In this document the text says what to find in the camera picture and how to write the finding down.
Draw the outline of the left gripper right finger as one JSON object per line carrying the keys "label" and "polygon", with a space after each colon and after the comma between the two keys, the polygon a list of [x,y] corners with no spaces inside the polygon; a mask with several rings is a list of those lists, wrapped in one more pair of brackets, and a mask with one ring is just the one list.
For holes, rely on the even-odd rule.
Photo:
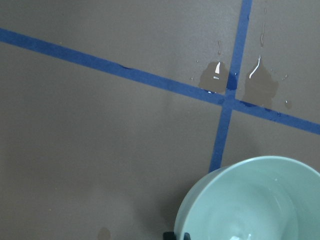
{"label": "left gripper right finger", "polygon": [[184,233],[183,240],[191,240],[190,234],[188,232]]}

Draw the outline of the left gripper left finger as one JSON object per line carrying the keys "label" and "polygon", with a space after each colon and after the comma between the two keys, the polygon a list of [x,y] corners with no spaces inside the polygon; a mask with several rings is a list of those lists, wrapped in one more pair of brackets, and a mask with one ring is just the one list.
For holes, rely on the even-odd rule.
{"label": "left gripper left finger", "polygon": [[167,231],[162,234],[163,240],[175,240],[175,233],[173,231]]}

